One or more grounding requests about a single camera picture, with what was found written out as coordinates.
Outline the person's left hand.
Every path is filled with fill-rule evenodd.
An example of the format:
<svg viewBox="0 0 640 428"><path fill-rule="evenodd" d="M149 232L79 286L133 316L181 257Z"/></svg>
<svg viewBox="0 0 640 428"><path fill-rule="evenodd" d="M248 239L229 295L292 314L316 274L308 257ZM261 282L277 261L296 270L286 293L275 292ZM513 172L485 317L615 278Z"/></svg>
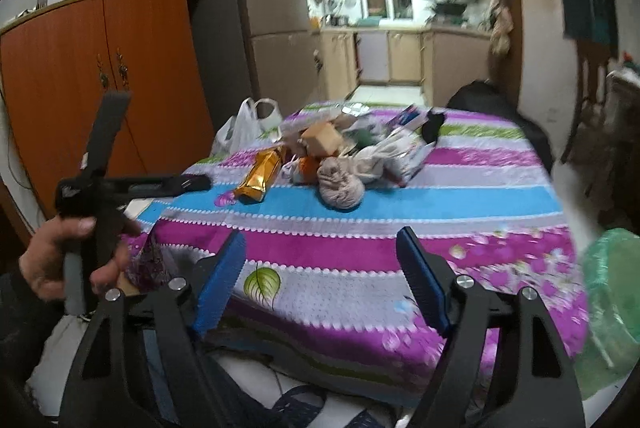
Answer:
<svg viewBox="0 0 640 428"><path fill-rule="evenodd" d="M18 267L39 299L49 302L65 298L64 247L71 240L89 237L95 226L95 218L62 219L57 215L37 229L27 250L18 259ZM115 287L130 259L129 247L126 241L121 240L111 260L91 273L93 293L101 296Z"/></svg>

